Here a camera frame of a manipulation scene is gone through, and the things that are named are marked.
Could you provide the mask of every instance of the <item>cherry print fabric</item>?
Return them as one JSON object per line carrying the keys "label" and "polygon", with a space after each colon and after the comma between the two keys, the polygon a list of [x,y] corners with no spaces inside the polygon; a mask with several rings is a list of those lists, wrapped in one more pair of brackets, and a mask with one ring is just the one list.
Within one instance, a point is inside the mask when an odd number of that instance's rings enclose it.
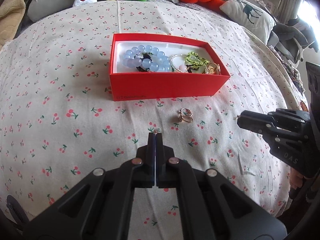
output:
{"label": "cherry print fabric", "polygon": [[[211,97],[113,102],[114,33],[161,33],[207,41],[231,78]],[[174,4],[103,1],[38,21],[0,51],[0,207],[14,196],[32,219],[96,167],[135,157],[148,133],[200,170],[217,169],[272,215],[288,200],[290,168],[243,110],[266,114],[307,103],[278,59],[252,33],[216,14]],[[179,123],[190,108],[193,123]],[[183,239],[174,189],[137,189],[129,239]]]}

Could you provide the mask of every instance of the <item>deer print pillow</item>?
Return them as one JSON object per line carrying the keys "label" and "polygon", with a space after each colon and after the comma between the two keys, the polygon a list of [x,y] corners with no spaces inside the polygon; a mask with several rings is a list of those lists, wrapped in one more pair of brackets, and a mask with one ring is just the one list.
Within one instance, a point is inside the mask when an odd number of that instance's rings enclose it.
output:
{"label": "deer print pillow", "polygon": [[276,22],[266,11],[246,0],[229,0],[220,6],[220,10],[267,44]]}

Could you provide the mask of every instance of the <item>gold ring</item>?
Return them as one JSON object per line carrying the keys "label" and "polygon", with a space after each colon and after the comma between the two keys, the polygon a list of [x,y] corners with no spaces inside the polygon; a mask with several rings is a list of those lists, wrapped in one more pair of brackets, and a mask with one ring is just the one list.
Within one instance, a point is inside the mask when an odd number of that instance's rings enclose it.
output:
{"label": "gold ring", "polygon": [[179,122],[193,122],[193,118],[192,118],[192,111],[190,109],[187,108],[181,108],[179,111]]}
{"label": "gold ring", "polygon": [[210,63],[206,68],[205,68],[205,73],[206,74],[215,74],[215,75],[220,75],[220,65],[216,63]]}

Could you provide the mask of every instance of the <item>beige blanket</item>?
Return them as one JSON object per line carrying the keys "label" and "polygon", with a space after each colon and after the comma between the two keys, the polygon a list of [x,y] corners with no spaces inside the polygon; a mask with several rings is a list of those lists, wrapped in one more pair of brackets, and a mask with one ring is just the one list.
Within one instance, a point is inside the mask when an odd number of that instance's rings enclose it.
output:
{"label": "beige blanket", "polygon": [[0,49],[14,38],[25,11],[24,0],[4,0],[0,6]]}

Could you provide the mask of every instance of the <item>crystal bracelet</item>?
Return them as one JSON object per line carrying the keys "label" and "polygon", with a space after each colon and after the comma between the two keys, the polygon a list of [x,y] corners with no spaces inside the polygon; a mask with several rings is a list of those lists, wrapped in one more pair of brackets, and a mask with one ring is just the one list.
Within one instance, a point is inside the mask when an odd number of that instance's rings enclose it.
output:
{"label": "crystal bracelet", "polygon": [[169,58],[163,51],[150,45],[132,47],[122,56],[121,63],[129,68],[136,67],[139,71],[170,72]]}

